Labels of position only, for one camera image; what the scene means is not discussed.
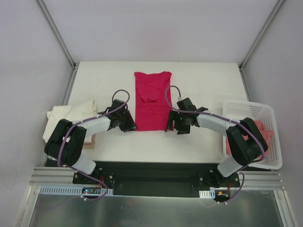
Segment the magenta t-shirt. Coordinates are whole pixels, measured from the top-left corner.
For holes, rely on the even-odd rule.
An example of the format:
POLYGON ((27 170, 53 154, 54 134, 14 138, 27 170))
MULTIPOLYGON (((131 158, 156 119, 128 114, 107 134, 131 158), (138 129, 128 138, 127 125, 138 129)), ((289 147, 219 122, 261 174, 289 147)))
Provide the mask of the magenta t-shirt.
POLYGON ((135 124, 138 131, 164 131, 168 123, 171 102, 170 86, 172 73, 146 74, 135 72, 135 124))

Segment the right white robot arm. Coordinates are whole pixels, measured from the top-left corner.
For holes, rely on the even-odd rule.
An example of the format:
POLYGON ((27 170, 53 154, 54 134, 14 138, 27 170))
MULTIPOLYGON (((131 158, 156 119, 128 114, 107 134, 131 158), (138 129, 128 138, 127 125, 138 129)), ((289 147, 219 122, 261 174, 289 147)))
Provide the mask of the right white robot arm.
POLYGON ((204 107, 196 109, 189 98, 180 99, 177 105, 179 109, 169 111, 166 131, 176 130, 178 135, 189 134, 190 128, 196 126, 217 132, 228 141, 231 154, 217 166, 213 174, 217 186, 225 186, 230 181, 230 175, 264 159, 268 145, 251 118, 235 121, 204 107))

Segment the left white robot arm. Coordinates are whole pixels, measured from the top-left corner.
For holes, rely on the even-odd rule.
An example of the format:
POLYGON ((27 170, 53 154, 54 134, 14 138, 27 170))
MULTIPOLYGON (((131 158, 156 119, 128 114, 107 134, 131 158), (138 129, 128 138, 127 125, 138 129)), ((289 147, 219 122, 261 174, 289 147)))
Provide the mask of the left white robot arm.
POLYGON ((127 104, 115 99, 104 112, 81 122, 60 120, 45 146, 45 154, 57 160, 59 166, 68 166, 84 173, 84 179, 95 184, 100 179, 98 164, 82 154, 86 137, 119 127, 122 132, 138 129, 127 104))

